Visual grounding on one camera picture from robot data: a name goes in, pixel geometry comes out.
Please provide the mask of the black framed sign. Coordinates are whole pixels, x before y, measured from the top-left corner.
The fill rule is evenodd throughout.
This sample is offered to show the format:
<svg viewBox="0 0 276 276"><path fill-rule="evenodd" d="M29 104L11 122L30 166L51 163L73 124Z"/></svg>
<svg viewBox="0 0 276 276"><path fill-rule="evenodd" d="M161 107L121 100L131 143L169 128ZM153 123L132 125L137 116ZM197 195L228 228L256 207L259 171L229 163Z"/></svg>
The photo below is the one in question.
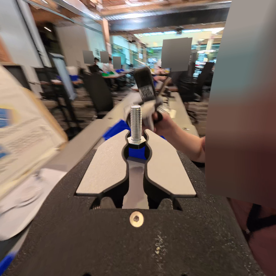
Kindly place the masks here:
<svg viewBox="0 0 276 276"><path fill-rule="evenodd" d="M17 79L17 81L21 84L22 87L30 91L32 90L21 65L7 64L3 65L3 67Z"/></svg>

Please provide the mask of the black office chair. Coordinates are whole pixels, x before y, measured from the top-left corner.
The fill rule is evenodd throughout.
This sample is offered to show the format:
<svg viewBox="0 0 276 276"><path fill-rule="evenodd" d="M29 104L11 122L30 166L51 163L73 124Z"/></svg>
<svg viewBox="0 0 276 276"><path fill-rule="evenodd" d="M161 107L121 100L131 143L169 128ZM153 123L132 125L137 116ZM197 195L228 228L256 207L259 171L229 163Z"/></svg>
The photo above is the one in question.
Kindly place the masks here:
<svg viewBox="0 0 276 276"><path fill-rule="evenodd" d="M195 123L198 123L197 114L189 110L188 107L191 102L201 102L203 95L202 88L213 66L213 62L207 62L196 80L185 71L181 74L177 83L178 93L186 108L186 112Z"/></svg>
<svg viewBox="0 0 276 276"><path fill-rule="evenodd" d="M114 108L111 90L101 74L85 74L83 84L88 92L98 119L105 117Z"/></svg>

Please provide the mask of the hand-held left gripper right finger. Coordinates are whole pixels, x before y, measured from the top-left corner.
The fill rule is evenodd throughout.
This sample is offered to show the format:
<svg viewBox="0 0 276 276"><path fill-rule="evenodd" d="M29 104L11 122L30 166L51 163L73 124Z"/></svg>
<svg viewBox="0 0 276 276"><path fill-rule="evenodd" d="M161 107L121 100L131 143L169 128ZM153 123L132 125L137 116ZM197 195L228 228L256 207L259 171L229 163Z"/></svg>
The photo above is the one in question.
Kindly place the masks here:
<svg viewBox="0 0 276 276"><path fill-rule="evenodd" d="M172 197L195 197L195 189L176 149L165 139L146 129L149 150L144 166L146 180Z"/></svg>

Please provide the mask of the brown wooden post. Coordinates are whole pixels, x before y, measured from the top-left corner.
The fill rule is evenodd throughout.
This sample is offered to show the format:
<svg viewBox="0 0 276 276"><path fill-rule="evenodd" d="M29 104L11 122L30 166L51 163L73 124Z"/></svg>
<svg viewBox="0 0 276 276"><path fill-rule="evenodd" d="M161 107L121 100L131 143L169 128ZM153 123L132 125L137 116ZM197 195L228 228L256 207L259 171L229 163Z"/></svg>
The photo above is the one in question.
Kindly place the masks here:
<svg viewBox="0 0 276 276"><path fill-rule="evenodd" d="M13 63L12 58L6 49L5 43L2 41L0 37L0 62L4 63Z"/></svg>

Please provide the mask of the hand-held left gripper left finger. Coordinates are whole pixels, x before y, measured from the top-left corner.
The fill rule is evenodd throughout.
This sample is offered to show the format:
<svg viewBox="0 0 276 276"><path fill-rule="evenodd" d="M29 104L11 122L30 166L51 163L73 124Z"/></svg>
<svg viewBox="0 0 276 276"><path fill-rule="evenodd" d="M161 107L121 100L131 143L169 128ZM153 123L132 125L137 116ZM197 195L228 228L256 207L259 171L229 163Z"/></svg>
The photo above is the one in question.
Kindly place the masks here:
<svg viewBox="0 0 276 276"><path fill-rule="evenodd" d="M123 130L102 143L96 150L76 195L124 197L129 190L129 130Z"/></svg>

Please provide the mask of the person's right forearm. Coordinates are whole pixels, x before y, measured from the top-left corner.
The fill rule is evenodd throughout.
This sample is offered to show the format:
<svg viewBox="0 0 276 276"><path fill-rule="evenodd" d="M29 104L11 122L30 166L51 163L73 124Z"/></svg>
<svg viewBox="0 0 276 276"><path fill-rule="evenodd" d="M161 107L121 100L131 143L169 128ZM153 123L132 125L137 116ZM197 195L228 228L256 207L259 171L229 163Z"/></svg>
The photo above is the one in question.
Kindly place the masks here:
<svg viewBox="0 0 276 276"><path fill-rule="evenodd" d="M205 163L205 136L200 138L187 133L178 125L171 126L162 136L176 150L184 153L191 161Z"/></svg>

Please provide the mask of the person's right hand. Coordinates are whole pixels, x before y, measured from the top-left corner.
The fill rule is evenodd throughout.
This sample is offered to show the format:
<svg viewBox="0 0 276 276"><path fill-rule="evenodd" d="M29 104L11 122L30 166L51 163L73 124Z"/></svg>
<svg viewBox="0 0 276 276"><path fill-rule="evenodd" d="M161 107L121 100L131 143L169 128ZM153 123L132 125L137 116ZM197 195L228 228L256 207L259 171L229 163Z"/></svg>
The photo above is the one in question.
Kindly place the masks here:
<svg viewBox="0 0 276 276"><path fill-rule="evenodd" d="M152 115L154 130L153 132L160 136L170 133L174 127L174 121L167 112L155 112Z"/></svg>

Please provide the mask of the silver hex bolt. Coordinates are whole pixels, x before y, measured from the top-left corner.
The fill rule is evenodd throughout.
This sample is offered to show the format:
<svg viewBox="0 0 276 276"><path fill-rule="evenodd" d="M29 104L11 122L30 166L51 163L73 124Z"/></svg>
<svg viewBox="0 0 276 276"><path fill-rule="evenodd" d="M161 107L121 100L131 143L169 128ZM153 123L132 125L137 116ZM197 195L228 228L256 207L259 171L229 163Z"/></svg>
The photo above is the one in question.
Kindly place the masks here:
<svg viewBox="0 0 276 276"><path fill-rule="evenodd" d="M130 108L130 136L127 137L129 147L141 149L145 146L146 139L142 135L142 110L140 105Z"/></svg>

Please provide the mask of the blue plastic bin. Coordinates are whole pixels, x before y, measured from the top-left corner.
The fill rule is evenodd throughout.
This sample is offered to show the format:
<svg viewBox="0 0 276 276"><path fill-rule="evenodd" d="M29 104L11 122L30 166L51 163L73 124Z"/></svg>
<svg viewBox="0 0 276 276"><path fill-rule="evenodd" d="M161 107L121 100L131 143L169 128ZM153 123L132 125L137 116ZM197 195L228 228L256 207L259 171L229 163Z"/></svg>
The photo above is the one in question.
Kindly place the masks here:
<svg viewBox="0 0 276 276"><path fill-rule="evenodd" d="M107 150L111 157L119 158L119 162L123 164L128 157L140 158L147 160L151 157L153 150L158 150L165 143L163 137L159 137L150 130L145 130L145 144L140 149L131 148L128 145L128 135L130 127L124 120L119 120L110 127L102 136L105 142L99 147L100 152Z"/></svg>
<svg viewBox="0 0 276 276"><path fill-rule="evenodd" d="M13 259L15 258L17 252L16 251L12 251L10 253L8 253L0 262L0 275L2 275L5 270L9 267L9 265L11 264L11 262L13 261Z"/></svg>

